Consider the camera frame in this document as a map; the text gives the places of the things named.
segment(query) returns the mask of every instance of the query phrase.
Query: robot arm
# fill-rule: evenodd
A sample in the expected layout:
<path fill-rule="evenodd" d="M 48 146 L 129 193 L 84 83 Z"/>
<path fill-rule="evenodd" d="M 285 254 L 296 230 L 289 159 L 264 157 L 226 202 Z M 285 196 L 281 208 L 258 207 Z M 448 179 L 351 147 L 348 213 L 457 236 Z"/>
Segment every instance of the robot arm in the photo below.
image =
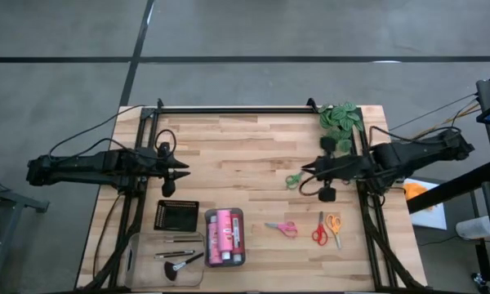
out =
<path fill-rule="evenodd" d="M 174 180 L 190 174 L 188 171 L 169 171 L 187 168 L 170 152 L 169 143 L 163 142 L 158 152 L 152 148 L 116 149 L 92 156 L 49 157 L 40 156 L 28 163 L 27 181 L 31 185 L 53 185 L 61 181 L 111 185 L 118 192 L 131 188 L 131 178 L 163 178 L 162 193 L 171 197 L 176 186 Z"/>
<path fill-rule="evenodd" d="M 397 179 L 409 177 L 420 168 L 438 161 L 463 160 L 474 150 L 459 131 L 447 129 L 436 136 L 409 142 L 396 141 L 371 147 L 364 156 L 332 158 L 330 150 L 302 170 L 323 181 L 322 201 L 334 201 L 333 179 L 368 181 L 370 193 L 383 194 Z"/>

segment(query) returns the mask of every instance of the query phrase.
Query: power cord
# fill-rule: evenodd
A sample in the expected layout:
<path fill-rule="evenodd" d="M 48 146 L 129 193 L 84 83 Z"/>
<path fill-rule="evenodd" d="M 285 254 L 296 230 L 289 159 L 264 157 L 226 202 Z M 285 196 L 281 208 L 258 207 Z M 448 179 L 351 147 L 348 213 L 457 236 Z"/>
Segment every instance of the power cord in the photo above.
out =
<path fill-rule="evenodd" d="M 386 197 L 385 197 L 385 195 L 377 195 L 377 196 L 378 196 L 378 197 L 380 197 L 380 198 L 383 198 L 383 201 L 381 201 L 381 203 L 379 204 L 379 206 L 378 206 L 378 207 L 383 207 L 383 205 L 385 205 L 385 201 L 386 201 Z M 375 209 L 375 208 L 376 208 L 376 206 L 375 206 L 375 205 L 374 205 L 374 206 L 373 206 L 373 205 L 370 205 L 370 203 L 369 203 L 368 201 L 367 201 L 367 205 L 368 205 L 370 208 L 372 208 L 372 209 Z"/>
<path fill-rule="evenodd" d="M 405 188 L 403 188 L 403 187 L 388 187 L 387 189 L 401 189 L 404 194 L 407 193 L 407 190 Z"/>
<path fill-rule="evenodd" d="M 475 109 L 476 107 L 478 107 L 478 106 L 479 106 L 479 103 L 475 103 L 474 105 L 472 105 L 471 107 L 469 107 L 469 106 L 470 106 L 472 103 L 474 103 L 475 101 L 476 101 L 476 99 L 472 99 L 472 100 L 471 100 L 471 101 L 470 101 L 470 102 L 469 102 L 467 105 L 465 105 L 463 108 L 459 109 L 459 111 L 457 111 L 457 112 L 456 112 L 456 114 L 454 114 L 454 116 L 453 116 L 453 117 L 450 117 L 450 118 L 445 119 L 443 122 L 438 123 L 438 124 L 434 125 L 433 127 L 428 128 L 428 129 L 426 129 L 426 130 L 424 130 L 424 131 L 420 132 L 420 133 L 419 133 L 418 135 L 416 135 L 416 136 L 419 136 L 419 135 L 423 134 L 423 133 L 424 133 L 424 132 L 426 132 L 426 131 L 434 130 L 435 128 L 437 128 L 437 127 L 439 127 L 439 126 L 442 126 L 442 125 L 444 125 L 445 123 L 449 123 L 449 122 L 452 122 L 451 127 L 453 127 L 453 126 L 454 126 L 454 123 L 456 122 L 456 119 L 458 119 L 458 118 L 462 118 L 462 117 L 464 117 L 464 116 L 466 116 L 466 115 L 470 114 L 470 111 L 471 111 L 471 110 L 473 110 L 473 109 Z"/>
<path fill-rule="evenodd" d="M 87 133 L 87 132 L 89 132 L 89 131 L 92 131 L 92 130 L 94 130 L 94 129 L 98 128 L 98 127 L 101 127 L 101 126 L 105 125 L 106 123 L 110 122 L 110 121 L 111 121 L 113 118 L 117 118 L 117 117 L 118 117 L 120 114 L 124 114 L 124 113 L 126 113 L 127 111 L 129 111 L 129 110 L 133 110 L 133 109 L 135 109 L 136 107 L 144 107 L 144 106 L 145 106 L 145 105 L 136 105 L 136 106 L 129 107 L 128 109 L 125 109 L 125 110 L 123 110 L 122 112 L 117 112 L 115 115 L 111 116 L 110 118 L 107 118 L 106 120 L 104 120 L 103 122 L 101 122 L 101 123 L 99 123 L 99 124 L 95 125 L 94 127 L 89 127 L 88 129 L 86 129 L 86 130 L 84 130 L 84 131 L 81 131 L 81 132 L 79 132 L 78 134 L 72 135 L 71 137 L 69 137 L 69 138 L 67 138 L 67 139 L 64 139 L 64 140 L 62 140 L 62 141 L 58 142 L 56 145 L 54 145 L 54 146 L 53 146 L 53 147 L 52 147 L 52 148 L 49 150 L 49 152 L 47 153 L 47 157 L 48 157 L 48 158 L 49 158 L 51 161 L 54 161 L 54 160 L 53 160 L 53 158 L 52 158 L 52 153 L 53 153 L 53 151 L 55 151 L 55 149 L 56 149 L 56 148 L 58 148 L 58 146 L 60 146 L 60 145 L 64 144 L 65 142 L 68 142 L 68 141 L 70 141 L 70 140 L 72 140 L 72 139 L 74 139 L 74 138 L 76 138 L 76 137 L 78 137 L 78 136 L 80 136 L 80 135 L 83 135 L 83 134 L 85 134 L 85 133 Z M 91 150 L 92 148 L 96 147 L 96 146 L 97 146 L 99 143 L 100 143 L 100 142 L 96 142 L 96 143 L 93 145 L 93 147 L 91 147 L 91 148 L 90 148 L 90 149 L 88 149 L 87 151 L 89 151 L 89 150 Z"/>
<path fill-rule="evenodd" d="M 450 102 L 450 103 L 448 103 L 448 104 L 446 104 L 446 105 L 443 105 L 443 106 L 441 106 L 441 107 L 438 107 L 437 109 L 431 110 L 431 111 L 427 112 L 426 114 L 422 114 L 422 115 L 420 115 L 420 116 L 418 116 L 418 117 L 416 117 L 416 118 L 413 118 L 413 119 L 411 119 L 411 120 L 409 120 L 409 121 L 407 121 L 407 122 L 404 122 L 404 123 L 402 123 L 402 124 L 398 125 L 397 127 L 392 127 L 391 129 L 389 129 L 389 131 L 393 131 L 393 130 L 395 130 L 395 129 L 397 129 L 397 128 L 400 128 L 400 127 L 402 127 L 402 126 L 408 125 L 409 123 L 415 122 L 416 120 L 418 120 L 418 119 L 420 119 L 420 118 L 424 118 L 425 116 L 427 116 L 427 115 L 429 115 L 429 114 L 433 114 L 434 112 L 440 111 L 441 109 L 447 108 L 447 107 L 448 107 L 448 106 L 450 106 L 450 105 L 454 105 L 454 104 L 456 104 L 457 102 L 462 101 L 462 100 L 467 99 L 467 98 L 470 98 L 470 97 L 472 97 L 472 96 L 477 96 L 477 93 L 469 94 L 469 95 L 464 96 L 464 97 L 462 97 L 462 98 L 456 99 L 456 100 L 454 100 L 454 101 L 452 101 L 452 102 Z"/>
<path fill-rule="evenodd" d="M 423 244 L 417 244 L 417 246 L 423 247 L 423 246 L 428 246 L 428 245 L 432 245 L 432 244 L 445 243 L 445 242 L 450 241 L 450 240 L 452 240 L 454 238 L 460 238 L 463 241 L 478 241 L 478 240 L 475 240 L 475 239 L 467 239 L 467 238 L 463 238 L 463 237 L 461 237 L 459 235 L 455 235 L 455 236 L 452 236 L 450 238 L 446 238 L 444 240 L 433 241 L 433 242 L 428 242 L 428 243 L 423 243 Z"/>
<path fill-rule="evenodd" d="M 52 148 L 49 150 L 49 152 L 47 153 L 47 157 L 49 158 L 49 160 L 51 160 L 51 161 L 52 161 L 52 162 L 54 162 L 54 163 L 62 163 L 62 162 L 65 162 L 65 161 L 67 161 L 67 160 L 70 160 L 71 158 L 76 158 L 77 156 L 83 155 L 83 154 L 85 154 L 85 153 L 87 153 L 87 152 L 91 151 L 92 149 L 94 149 L 94 148 L 95 148 L 97 145 L 99 145 L 99 144 L 100 144 L 100 143 L 102 143 L 102 142 L 109 141 L 109 142 L 111 142 L 111 143 L 115 143 L 116 145 L 118 145 L 118 146 L 119 146 L 119 147 L 121 147 L 122 149 L 124 149 L 124 150 L 126 150 L 126 151 L 128 151 L 128 152 L 131 152 L 131 153 L 133 153 L 133 154 L 136 154 L 136 155 L 138 155 L 138 156 L 141 156 L 141 157 L 143 157 L 143 158 L 149 158 L 149 159 L 160 159 L 160 158 L 154 158 L 154 157 L 150 157 L 150 156 L 145 156 L 145 155 L 143 155 L 143 154 L 139 154 L 138 152 L 136 152 L 136 151 L 134 151 L 134 150 L 130 150 L 128 147 L 124 146 L 122 143 L 120 143 L 120 142 L 118 142 L 118 141 L 116 141 L 116 140 L 114 140 L 114 139 L 111 139 L 111 138 L 104 138 L 104 139 L 100 139 L 100 140 L 98 140 L 98 141 L 97 141 L 95 144 L 91 145 L 89 148 L 87 148 L 87 149 L 85 149 L 85 150 L 83 150 L 83 151 L 81 151 L 81 152 L 78 152 L 78 153 L 76 153 L 76 154 L 74 154 L 74 155 L 68 156 L 68 157 L 66 157 L 66 158 L 62 158 L 62 159 L 60 159 L 60 160 L 55 160 L 55 159 L 52 157 L 52 153 L 55 151 L 55 149 L 56 149 L 56 148 L 58 148 L 59 146 L 61 146 L 62 144 L 64 144 L 65 142 L 68 142 L 68 141 L 70 141 L 70 140 L 72 140 L 72 139 L 74 139 L 74 138 L 76 138 L 76 137 L 78 137 L 78 136 L 80 136 L 80 135 L 83 135 L 83 134 L 85 134 L 85 133 L 87 133 L 87 132 L 89 132 L 89 131 L 92 131 L 92 130 L 94 130 L 94 129 L 98 128 L 98 127 L 101 127 L 101 126 L 105 125 L 106 123 L 108 123 L 109 121 L 111 121 L 112 119 L 114 119 L 114 118 L 118 117 L 120 114 L 124 114 L 124 113 L 126 113 L 127 111 L 129 111 L 129 110 L 133 110 L 134 108 L 137 108 L 137 107 L 144 107 L 144 105 L 136 105 L 136 106 L 132 106 L 132 107 L 130 107 L 130 108 L 128 108 L 128 109 L 125 109 L 125 110 L 123 110 L 123 111 L 121 111 L 121 112 L 119 112 L 119 113 L 116 113 L 115 115 L 111 116 L 110 118 L 107 118 L 106 120 L 104 120 L 103 122 L 101 122 L 101 123 L 99 123 L 99 124 L 95 125 L 94 127 L 89 127 L 88 129 L 86 129 L 86 130 L 84 130 L 84 131 L 81 131 L 81 132 L 79 132 L 79 133 L 77 133 L 77 134 L 75 134 L 75 135 L 72 135 L 71 137 L 69 137 L 69 138 L 67 138 L 67 139 L 64 139 L 64 140 L 62 140 L 62 141 L 58 142 L 56 145 L 54 145 L 54 146 L 53 146 L 53 147 L 52 147 Z M 174 132 L 173 132 L 173 131 L 171 131 L 171 130 L 169 130 L 169 129 L 163 129 L 163 130 L 161 130 L 161 131 L 160 131 L 160 132 L 159 132 L 159 133 L 156 135 L 156 138 L 155 138 L 155 141 L 154 141 L 154 146 L 156 147 L 156 149 L 158 149 L 158 138 L 159 138 L 159 137 L 160 137 L 160 135 L 161 135 L 161 134 L 163 134 L 164 132 L 169 132 L 169 133 L 171 133 L 171 135 L 172 135 L 172 139 L 173 139 L 173 141 L 174 141 L 174 147 L 173 147 L 172 151 L 171 151 L 170 153 L 168 153 L 168 154 L 167 154 L 167 156 L 165 156 L 163 159 L 168 158 L 168 157 L 169 157 L 171 154 L 173 154 L 173 153 L 174 153 L 174 151 L 176 150 L 176 136 L 175 136 Z"/>
<path fill-rule="evenodd" d="M 172 150 L 171 152 L 169 152 L 163 159 L 167 159 L 169 156 L 171 156 L 171 154 L 174 153 L 174 151 L 176 151 L 176 146 L 178 145 L 177 144 L 177 141 L 176 141 L 176 135 L 174 135 L 174 132 L 169 130 L 169 129 L 163 129 L 161 130 L 157 135 L 156 135 L 156 139 L 154 139 L 154 148 L 156 148 L 156 150 L 158 150 L 158 138 L 160 137 L 160 135 L 162 135 L 163 133 L 166 133 L 168 132 L 169 134 L 171 134 L 172 136 L 172 141 L 174 142 L 174 147 L 172 147 Z"/>
<path fill-rule="evenodd" d="M 382 128 L 380 127 L 376 127 L 376 126 L 371 126 L 369 131 L 368 131 L 368 147 L 371 148 L 372 147 L 372 130 L 377 130 L 377 131 L 380 131 L 382 132 L 383 134 L 386 134 L 388 136 L 391 136 L 391 137 L 394 137 L 394 138 L 397 138 L 397 139 L 400 139 L 400 140 L 403 140 L 403 141 L 406 141 L 406 142 L 411 142 L 411 143 L 416 143 L 416 144 L 421 144 L 421 145 L 437 145 L 439 143 L 443 143 L 443 141 L 435 141 L 435 142 L 421 142 L 419 141 L 418 139 L 428 135 L 428 134 L 431 134 L 433 132 L 437 132 L 437 131 L 441 131 L 441 130 L 456 130 L 457 131 L 457 135 L 459 133 L 461 133 L 461 129 L 459 127 L 438 127 L 438 128 L 435 128 L 434 130 L 429 130 L 429 131 L 426 131 L 425 133 L 419 135 L 419 136 L 416 136 L 412 139 L 408 139 L 408 138 L 405 138 L 405 137 L 402 137 L 402 136 L 398 136 L 398 135 L 395 135 L 389 131 L 385 131 L 383 130 Z"/>
<path fill-rule="evenodd" d="M 319 194 L 319 191 L 321 190 L 321 188 L 320 188 L 320 189 L 318 189 L 318 190 L 317 190 L 317 191 L 315 191 L 315 192 L 312 192 L 312 193 L 306 193 L 306 192 L 303 192 L 303 190 L 302 190 L 302 189 L 303 189 L 303 186 L 304 186 L 304 185 L 306 185 L 306 184 L 307 184 L 308 182 L 310 182 L 311 180 L 313 180 L 314 178 L 316 178 L 317 176 L 322 176 L 322 175 L 324 175 L 324 174 L 326 174 L 326 173 L 328 173 L 328 172 L 333 172 L 333 171 L 335 171 L 335 170 L 337 170 L 337 169 L 340 169 L 340 168 L 349 167 L 349 166 L 351 166 L 351 165 L 353 165 L 353 164 L 355 164 L 355 163 L 357 163 L 357 162 L 353 161 L 353 162 L 350 162 L 350 163 L 344 164 L 344 165 L 339 166 L 339 167 L 329 168 L 329 169 L 327 169 L 327 170 L 320 171 L 320 172 L 318 172 L 318 173 L 316 173 L 316 174 L 313 174 L 312 176 L 310 176 L 308 179 L 304 180 L 304 181 L 301 183 L 300 188 L 299 188 L 300 194 L 301 194 L 301 195 L 303 195 L 303 196 L 314 196 L 314 195 L 316 195 L 316 194 Z"/>
<path fill-rule="evenodd" d="M 111 209 L 109 209 L 109 213 L 107 213 L 107 217 L 105 218 L 104 227 L 102 228 L 101 234 L 100 234 L 100 239 L 98 239 L 98 244 L 96 244 L 95 257 L 94 257 L 94 260 L 92 261 L 92 278 L 96 277 L 96 262 L 98 261 L 98 253 L 100 252 L 100 245 L 104 239 L 105 231 L 107 230 L 107 225 L 109 224 L 109 220 L 111 219 L 111 216 L 113 215 L 113 211 L 114 211 L 114 208 L 116 207 L 116 203 L 118 202 L 118 200 L 120 199 L 121 196 L 122 195 L 120 194 L 116 197 L 116 199 L 114 200 L 113 206 L 111 207 Z"/>

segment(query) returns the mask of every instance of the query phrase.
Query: scissor handle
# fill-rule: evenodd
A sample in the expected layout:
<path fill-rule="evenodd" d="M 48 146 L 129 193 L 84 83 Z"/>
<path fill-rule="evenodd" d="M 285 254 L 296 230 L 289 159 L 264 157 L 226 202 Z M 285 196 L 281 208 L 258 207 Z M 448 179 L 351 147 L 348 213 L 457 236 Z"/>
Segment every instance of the scissor handle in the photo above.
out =
<path fill-rule="evenodd" d="M 287 183 L 287 188 L 295 189 L 299 185 L 300 180 L 298 179 L 298 176 L 287 176 L 287 178 L 285 178 L 285 183 Z"/>
<path fill-rule="evenodd" d="M 339 234 L 341 227 L 341 218 L 339 216 L 328 215 L 327 219 L 328 228 L 334 233 Z"/>
<path fill-rule="evenodd" d="M 323 228 L 323 225 L 318 225 L 318 229 L 312 233 L 312 239 L 316 241 L 319 246 L 323 246 L 328 242 L 328 234 Z"/>
<path fill-rule="evenodd" d="M 297 236 L 297 229 L 294 226 L 285 227 L 285 228 L 281 229 L 281 231 L 283 232 L 283 234 L 285 234 L 285 236 L 287 236 L 289 238 L 295 238 Z"/>

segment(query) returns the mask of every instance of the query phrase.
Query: pink scissors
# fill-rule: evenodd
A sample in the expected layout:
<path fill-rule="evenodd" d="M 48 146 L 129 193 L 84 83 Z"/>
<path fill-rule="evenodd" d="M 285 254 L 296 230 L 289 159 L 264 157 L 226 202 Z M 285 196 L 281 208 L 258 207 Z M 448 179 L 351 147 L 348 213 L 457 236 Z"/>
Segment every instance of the pink scissors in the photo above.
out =
<path fill-rule="evenodd" d="M 285 236 L 289 238 L 295 238 L 297 236 L 297 228 L 294 222 L 288 221 L 286 223 L 265 223 L 270 228 L 279 229 Z"/>

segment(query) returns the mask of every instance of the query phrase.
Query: wooden table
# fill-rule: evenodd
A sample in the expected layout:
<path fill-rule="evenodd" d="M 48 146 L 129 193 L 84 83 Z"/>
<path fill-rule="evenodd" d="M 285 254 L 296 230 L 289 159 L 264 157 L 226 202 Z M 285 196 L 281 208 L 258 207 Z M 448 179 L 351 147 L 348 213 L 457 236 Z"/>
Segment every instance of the wooden table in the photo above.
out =
<path fill-rule="evenodd" d="M 387 129 L 383 108 L 362 106 L 365 127 Z M 132 147 L 140 109 L 118 117 L 114 139 Z M 247 262 L 237 268 L 206 268 L 198 287 L 169 287 L 153 291 L 369 291 L 373 290 L 367 245 L 354 184 L 333 182 L 337 189 L 334 203 L 321 203 L 316 196 L 304 197 L 287 190 L 284 179 L 301 165 L 311 163 L 323 153 L 319 137 L 323 130 L 315 114 L 160 114 L 158 129 L 172 129 L 177 136 L 175 156 L 190 165 L 191 175 L 176 182 L 175 200 L 200 202 L 198 232 L 205 234 L 203 213 L 210 208 L 240 207 L 244 212 Z M 373 144 L 389 138 L 375 133 Z M 153 233 L 156 206 L 162 181 L 149 183 L 142 233 Z M 317 189 L 312 183 L 305 190 Z M 116 190 L 102 186 L 92 217 L 91 230 L 83 256 L 77 286 L 91 280 L 96 244 Z M 113 251 L 122 210 L 116 207 L 100 249 L 99 267 Z M 320 247 L 310 235 L 317 227 L 320 211 L 341 216 L 342 250 L 333 235 Z M 392 189 L 383 207 L 390 246 L 413 277 L 426 285 L 421 258 L 403 193 Z M 265 222 L 294 221 L 299 235 L 287 239 Z M 383 283 L 385 264 L 379 252 Z"/>

